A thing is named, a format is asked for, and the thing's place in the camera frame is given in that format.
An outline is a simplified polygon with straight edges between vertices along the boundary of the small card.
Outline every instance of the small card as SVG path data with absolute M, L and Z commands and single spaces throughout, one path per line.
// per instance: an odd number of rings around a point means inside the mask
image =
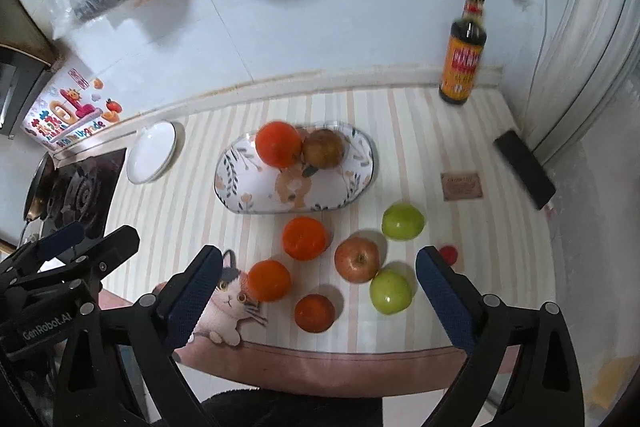
M 443 172 L 440 179 L 445 201 L 482 198 L 482 185 L 477 172 Z

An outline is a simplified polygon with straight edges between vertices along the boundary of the striped tablecloth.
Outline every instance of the striped tablecloth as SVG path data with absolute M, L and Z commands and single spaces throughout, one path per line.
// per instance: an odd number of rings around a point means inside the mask
M 213 190 L 220 153 L 242 133 L 270 120 L 345 121 L 371 137 L 377 149 L 377 178 L 355 203 L 322 213 L 334 242 L 308 263 L 294 262 L 280 247 L 280 232 L 292 214 L 232 214 Z M 411 271 L 421 247 L 452 243 L 461 254 L 454 269 L 481 293 L 533 308 L 555 298 L 545 215 L 534 209 L 492 145 L 514 127 L 495 89 L 476 89 L 463 107 L 446 105 L 432 87 L 344 90 L 234 105 L 175 123 L 184 143 L 172 168 L 155 182 L 138 186 L 128 182 L 123 169 L 111 205 L 107 232 L 128 224 L 141 237 L 138 254 L 104 280 L 105 288 L 129 301 L 182 271 L 202 245 L 210 244 L 234 250 L 242 270 L 275 257 L 292 273 L 292 293 L 263 305 L 267 327 L 253 321 L 241 325 L 245 341 L 325 353 L 449 346 L 420 290 L 407 311 L 383 317 L 370 304 L 368 285 L 350 285 L 335 271 L 332 254 L 338 243 L 357 230 L 379 230 L 384 210 L 398 200 L 411 201 L 428 223 L 413 241 L 389 242 L 387 264 Z M 474 171 L 484 197 L 445 202 L 440 174 Z M 343 305 L 338 302 L 342 309 L 336 323 L 314 335 L 296 327 L 292 311 L 301 296 L 318 288 L 338 296 Z

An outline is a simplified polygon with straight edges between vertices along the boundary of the stove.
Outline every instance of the stove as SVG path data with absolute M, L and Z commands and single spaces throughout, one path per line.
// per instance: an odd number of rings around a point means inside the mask
M 58 169 L 49 201 L 42 237 L 79 221 L 84 226 L 84 240 L 58 256 L 69 263 L 104 237 L 113 193 L 124 164 L 126 149 L 87 158 Z

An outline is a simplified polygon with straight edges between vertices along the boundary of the oval plate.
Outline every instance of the oval plate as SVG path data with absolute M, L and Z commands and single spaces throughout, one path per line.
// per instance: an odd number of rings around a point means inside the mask
M 331 129 L 344 142 L 344 158 L 334 169 L 297 164 L 282 171 L 260 160 L 255 132 L 236 140 L 220 156 L 214 190 L 236 214 L 281 214 L 335 210 L 353 203 L 373 179 L 373 149 L 361 131 L 345 123 L 296 126 L 302 139 L 316 129 Z

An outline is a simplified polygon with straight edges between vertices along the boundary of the green apple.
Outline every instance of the green apple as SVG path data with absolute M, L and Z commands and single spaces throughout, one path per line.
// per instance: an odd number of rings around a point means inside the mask
M 424 216 L 409 203 L 395 203 L 382 216 L 382 233 L 396 241 L 418 237 L 424 228 Z
M 369 297 L 374 308 L 383 315 L 393 315 L 409 307 L 414 296 L 411 286 L 399 273 L 380 270 L 369 285 Z

